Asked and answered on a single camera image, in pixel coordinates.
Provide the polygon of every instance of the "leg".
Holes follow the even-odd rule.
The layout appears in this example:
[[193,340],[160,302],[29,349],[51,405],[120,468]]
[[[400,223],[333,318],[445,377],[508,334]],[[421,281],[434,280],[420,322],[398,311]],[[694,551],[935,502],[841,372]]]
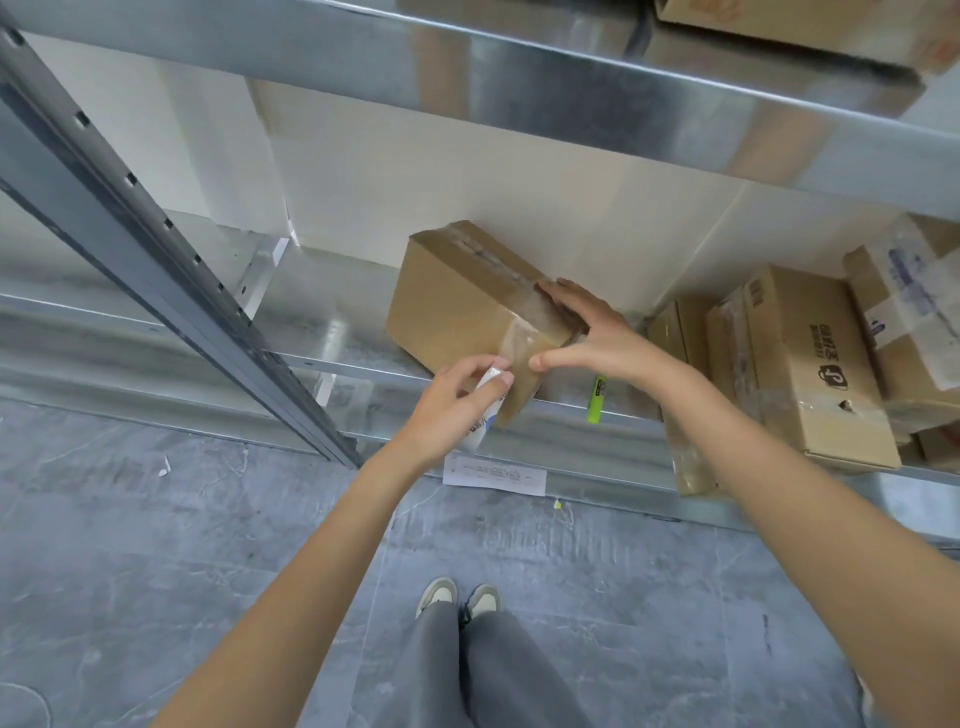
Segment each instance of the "leg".
[[460,690],[456,601],[449,579],[435,580],[423,593],[413,632],[396,663],[394,694],[373,728],[472,726]]
[[468,605],[470,623],[460,638],[467,708],[477,728],[590,728],[560,673],[516,617],[502,610],[499,595],[495,608],[479,614],[472,608],[481,590],[495,594],[487,585],[477,588]]

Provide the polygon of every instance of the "marble-pattern floor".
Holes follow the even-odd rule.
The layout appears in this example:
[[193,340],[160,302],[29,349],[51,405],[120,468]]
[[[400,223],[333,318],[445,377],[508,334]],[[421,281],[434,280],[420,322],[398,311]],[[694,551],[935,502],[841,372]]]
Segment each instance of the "marble-pattern floor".
[[[2,728],[43,728],[47,708],[58,727],[148,724],[350,479],[319,457],[10,400],[0,418]],[[850,668],[755,536],[425,478],[301,726],[370,724],[441,574],[464,595],[498,585],[597,726],[860,724]]]

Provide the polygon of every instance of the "shoe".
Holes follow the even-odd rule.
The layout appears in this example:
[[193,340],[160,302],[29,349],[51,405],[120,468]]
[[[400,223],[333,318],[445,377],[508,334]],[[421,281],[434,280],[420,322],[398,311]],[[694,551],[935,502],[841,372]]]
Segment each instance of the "shoe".
[[493,584],[481,584],[473,590],[467,601],[468,619],[476,619],[487,612],[502,612],[503,599]]
[[420,597],[420,604],[417,605],[417,616],[419,617],[420,612],[435,601],[457,603],[457,585],[453,583],[453,579],[448,576],[440,576],[427,585],[427,588],[423,590],[423,596]]

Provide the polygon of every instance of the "shelf hole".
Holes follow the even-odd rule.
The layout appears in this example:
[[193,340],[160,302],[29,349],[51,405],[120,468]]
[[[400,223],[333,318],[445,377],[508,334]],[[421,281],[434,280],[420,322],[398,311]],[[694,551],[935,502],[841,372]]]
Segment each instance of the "shelf hole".
[[7,30],[7,42],[14,48],[19,48],[26,41],[23,39],[23,36],[15,31],[13,28]]

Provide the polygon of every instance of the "paper receipt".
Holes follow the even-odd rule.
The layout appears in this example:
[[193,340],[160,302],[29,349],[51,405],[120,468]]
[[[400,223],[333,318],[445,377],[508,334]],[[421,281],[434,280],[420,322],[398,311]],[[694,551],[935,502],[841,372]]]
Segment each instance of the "paper receipt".
[[545,496],[546,471],[451,452],[444,461],[444,485]]

